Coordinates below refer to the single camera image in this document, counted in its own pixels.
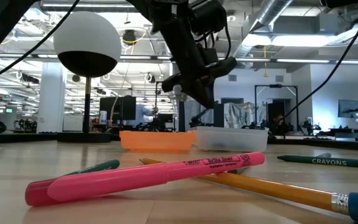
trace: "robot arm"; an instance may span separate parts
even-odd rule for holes
[[[172,53],[180,73],[162,82],[164,92],[180,85],[182,92],[206,108],[214,105],[214,81],[227,75],[237,62],[233,57],[218,61],[215,49],[196,44],[193,35],[219,32],[226,26],[226,11],[217,0],[128,0],[153,24]]]

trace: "computer monitor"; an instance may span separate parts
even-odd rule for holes
[[[357,100],[339,100],[338,117],[358,119],[358,112],[349,112],[354,109],[358,109]]]
[[[107,119],[110,119],[111,108],[115,102],[115,97],[100,98],[100,111],[107,111]],[[122,119],[125,121],[136,119],[136,97],[125,96],[119,97],[113,111],[113,120],[121,119],[121,105],[122,105]]]
[[[173,114],[158,114],[157,118],[164,123],[172,123],[173,122]]]

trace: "white spherical lamp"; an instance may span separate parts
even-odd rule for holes
[[[53,46],[61,63],[83,77],[101,77],[111,72],[121,56],[117,30],[93,12],[71,14],[56,30]]]

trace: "yellow pencil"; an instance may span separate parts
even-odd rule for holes
[[[141,159],[140,161],[143,164],[162,162],[153,159]],[[205,175],[197,178],[350,215],[353,220],[358,222],[358,193],[350,193],[348,196],[229,173]]]

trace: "clear plastic bin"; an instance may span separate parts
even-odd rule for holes
[[[196,127],[194,145],[204,150],[264,152],[268,130]]]

